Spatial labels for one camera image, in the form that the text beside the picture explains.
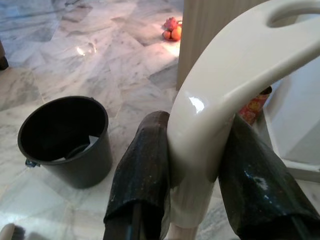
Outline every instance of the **white wall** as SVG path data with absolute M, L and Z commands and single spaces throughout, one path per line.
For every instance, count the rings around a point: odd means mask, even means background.
M 320 164 L 320 57 L 274 85 L 264 109 L 279 156 Z

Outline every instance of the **leg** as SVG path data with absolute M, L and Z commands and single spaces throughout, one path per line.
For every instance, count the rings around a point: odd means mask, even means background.
M 165 240 L 195 240 L 197 230 L 198 227 L 182 228 L 171 223 Z

